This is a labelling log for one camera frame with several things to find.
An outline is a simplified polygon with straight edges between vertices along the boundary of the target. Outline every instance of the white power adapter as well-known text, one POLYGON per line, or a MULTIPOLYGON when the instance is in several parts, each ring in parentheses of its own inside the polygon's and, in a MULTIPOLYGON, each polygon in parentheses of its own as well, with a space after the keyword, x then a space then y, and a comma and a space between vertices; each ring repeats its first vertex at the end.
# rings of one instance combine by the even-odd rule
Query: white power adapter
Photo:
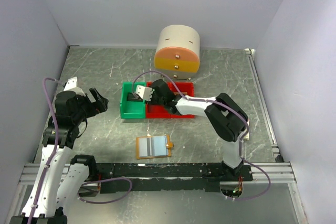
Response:
POLYGON ((144 87, 141 85, 138 85, 136 87, 136 94, 141 97, 144 101, 150 101, 152 99, 153 89, 150 87, 144 87))

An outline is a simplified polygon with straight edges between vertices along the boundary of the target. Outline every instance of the cable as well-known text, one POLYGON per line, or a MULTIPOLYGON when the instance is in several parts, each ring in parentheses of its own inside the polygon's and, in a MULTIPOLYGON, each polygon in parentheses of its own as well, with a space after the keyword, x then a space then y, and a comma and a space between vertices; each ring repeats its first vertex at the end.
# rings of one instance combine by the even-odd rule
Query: cable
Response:
POLYGON ((46 165, 45 165, 44 169, 42 170, 40 179, 38 181, 37 188, 36 188, 36 193, 35 193, 35 198, 34 198, 33 205, 32 205, 32 210, 30 211, 30 215, 29 215, 27 224, 31 224, 31 222, 32 222, 31 220, 33 219, 35 209, 37 207, 38 198, 39 198, 41 190, 42 190, 42 185, 43 185, 44 179, 46 177, 46 174, 47 174, 48 168, 50 166, 50 163, 53 160, 54 155, 56 154, 56 150, 57 150, 57 146, 58 146, 58 124, 57 124, 57 121, 56 121, 56 115, 55 115, 55 112, 54 112, 53 104, 51 102, 51 99, 50 99, 48 91, 47 91, 47 87, 46 87, 46 81, 47 80, 54 81, 54 82, 56 82, 57 84, 60 84, 60 85, 64 85, 63 82, 60 82, 59 80, 56 80, 54 78, 46 77, 46 78, 43 79, 43 83, 42 83, 43 91, 44 91, 44 94, 46 95, 47 103, 48 103, 48 106, 49 106, 49 109, 50 109, 50 112, 51 112, 51 117, 52 117, 54 127, 55 127, 55 145, 54 145, 54 149, 53 149, 50 157, 48 158, 48 160, 46 162, 46 165))
POLYGON ((126 197, 132 190, 132 181, 129 179, 129 178, 124 178, 124 177, 120 177, 120 178, 108 178, 108 179, 103 179, 103 180, 98 180, 98 181, 89 181, 89 182, 85 182, 83 183, 82 185, 87 185, 87 184, 91 184, 91 183, 104 183, 104 182, 110 182, 110 181, 115 181, 115 180, 126 180, 130 183, 130 188, 128 189, 128 191, 122 195, 121 197, 117 198, 117 199, 113 199, 113 200, 109 200, 109 201, 102 201, 102 202, 97 202, 97 201, 91 201, 91 200, 85 200, 83 198, 81 198, 79 196, 79 194, 77 193, 77 196, 78 196, 78 199, 80 201, 83 201, 85 203, 90 203, 90 204, 98 204, 98 205, 102 205, 102 204, 109 204, 109 203, 113 203, 113 202, 116 202, 118 200, 121 200, 122 198, 126 197))
MULTIPOLYGON (((235 115, 236 115, 236 116, 237 116, 237 117, 244 123, 244 126, 245 126, 245 128, 246 128, 246 130, 245 130, 244 132, 242 132, 242 133, 238 136, 238 140, 239 140, 239 149, 240 149, 240 150, 239 150, 239 154, 241 155, 241 152, 240 152, 240 151, 241 151, 241 142, 242 142, 242 139, 244 138, 244 136, 246 136, 246 134, 249 132, 250 128, 249 128, 247 122, 245 121, 245 119, 244 119, 238 112, 236 112, 235 110, 233 110, 233 109, 230 108, 229 106, 227 106, 227 105, 225 105, 225 104, 222 104, 221 102, 217 102, 217 101, 214 101, 214 100, 208 100, 208 99, 197 99, 197 98, 188 98, 188 97, 186 97, 186 96, 179 90, 179 88, 177 87, 177 85, 175 84, 175 82, 174 82, 169 76, 167 76, 166 74, 164 74, 164 73, 162 73, 162 72, 156 71, 156 70, 146 71, 146 72, 144 72, 144 73, 138 75, 138 76, 134 79, 134 81, 133 81, 133 83, 132 83, 132 92, 133 92, 133 95, 134 95, 135 97, 137 97, 138 95, 136 94, 136 92, 135 92, 135 90, 134 90, 134 85, 135 85, 136 81, 137 81, 141 76, 143 76, 144 74, 147 74, 147 73, 158 73, 158 74, 160 74, 160 75, 166 77, 166 78, 168 79, 168 81, 170 81, 170 82, 174 85, 175 89, 176 89, 177 92, 180 94, 180 96, 183 97, 184 99, 188 100, 188 101, 215 103, 215 104, 217 104, 217 105, 219 105, 219 106, 222 106, 223 108, 227 109, 228 111, 232 112, 233 114, 235 114, 235 115)), ((255 199, 255 198, 257 198, 257 197, 259 197, 259 196, 265 194, 265 193, 269 190, 269 188, 271 187, 271 179, 270 179, 270 177, 268 176, 268 174, 267 174, 263 169, 261 169, 259 166, 250 163, 249 161, 247 161, 247 160, 244 159, 243 157, 241 157, 241 159, 243 160, 243 163, 247 163, 247 164, 249 164, 249 165, 251 165, 251 166, 253 166, 253 167, 259 169, 262 173, 264 173, 265 176, 267 177, 268 185, 267 185, 267 188, 266 188, 264 191, 262 191, 260 194, 256 194, 256 195, 253 195, 253 196, 250 196, 250 197, 246 197, 246 198, 237 198, 237 199, 232 198, 232 197, 228 197, 228 198, 231 198, 232 200, 239 200, 239 201, 242 201, 242 200, 255 199)))

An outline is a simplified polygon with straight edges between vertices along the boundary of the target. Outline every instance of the white wall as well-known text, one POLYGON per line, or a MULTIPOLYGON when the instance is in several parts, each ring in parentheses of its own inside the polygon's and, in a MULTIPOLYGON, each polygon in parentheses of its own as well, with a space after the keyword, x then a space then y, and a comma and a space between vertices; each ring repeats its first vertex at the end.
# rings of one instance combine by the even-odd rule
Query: white wall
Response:
POLYGON ((284 0, 256 67, 310 223, 335 223, 336 0, 284 0))
POLYGON ((47 0, 70 45, 156 46, 167 25, 194 27, 201 46, 256 48, 282 0, 47 0))
POLYGON ((44 0, 0 0, 0 6, 0 223, 4 223, 48 115, 42 79, 59 77, 67 46, 44 0))

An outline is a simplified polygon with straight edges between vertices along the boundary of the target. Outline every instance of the gray marble surface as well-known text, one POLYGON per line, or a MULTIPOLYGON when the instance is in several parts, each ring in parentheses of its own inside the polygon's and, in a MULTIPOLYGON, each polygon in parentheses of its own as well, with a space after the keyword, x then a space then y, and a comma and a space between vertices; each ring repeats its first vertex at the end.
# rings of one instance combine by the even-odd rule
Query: gray marble surface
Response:
MULTIPOLYGON (((222 139, 207 118, 120 119, 122 82, 131 82, 140 73, 154 69, 155 49, 94 49, 71 47, 61 81, 77 76, 84 92, 95 87, 109 99, 108 110, 88 120, 88 128, 76 140, 75 154, 94 155, 98 163, 220 162, 222 139), (169 134, 174 143, 168 158, 136 159, 137 136, 169 134)), ((212 97, 225 92, 250 119, 250 140, 243 144, 243 155, 251 162, 274 162, 266 122, 262 115, 249 61, 243 50, 201 50, 201 66, 190 80, 195 96, 212 97)), ((139 81, 153 81, 157 74, 139 81)), ((35 162, 40 162, 40 149, 35 162)))

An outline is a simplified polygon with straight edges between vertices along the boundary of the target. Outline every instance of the white panel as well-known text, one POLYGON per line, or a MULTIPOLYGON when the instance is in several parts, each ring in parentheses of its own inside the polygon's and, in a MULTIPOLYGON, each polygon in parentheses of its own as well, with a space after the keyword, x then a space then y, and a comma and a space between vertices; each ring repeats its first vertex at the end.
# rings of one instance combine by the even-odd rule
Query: white panel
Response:
POLYGON ((255 48, 283 0, 47 0, 71 45, 156 47, 161 30, 193 27, 201 46, 255 48))
POLYGON ((309 223, 336 220, 336 0, 284 0, 257 48, 274 132, 309 223))
MULTIPOLYGON (((42 79, 59 77, 66 43, 44 0, 0 0, 0 223, 48 115, 42 79)), ((52 94, 54 86, 49 86, 52 94)))

